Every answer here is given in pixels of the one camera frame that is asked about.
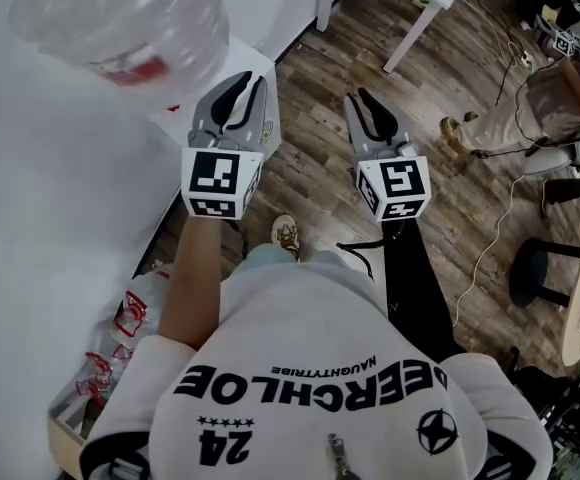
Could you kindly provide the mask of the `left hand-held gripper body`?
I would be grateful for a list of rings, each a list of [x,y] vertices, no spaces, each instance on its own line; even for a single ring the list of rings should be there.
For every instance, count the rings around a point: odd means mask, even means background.
[[[259,183],[265,146],[236,144],[209,132],[188,136],[182,150],[181,196],[190,215],[239,220]]]

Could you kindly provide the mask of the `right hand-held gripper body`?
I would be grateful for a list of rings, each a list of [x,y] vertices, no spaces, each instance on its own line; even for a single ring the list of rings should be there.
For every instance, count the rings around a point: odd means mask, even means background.
[[[353,138],[354,185],[377,223],[419,217],[431,200],[428,162],[406,135],[395,146]]]

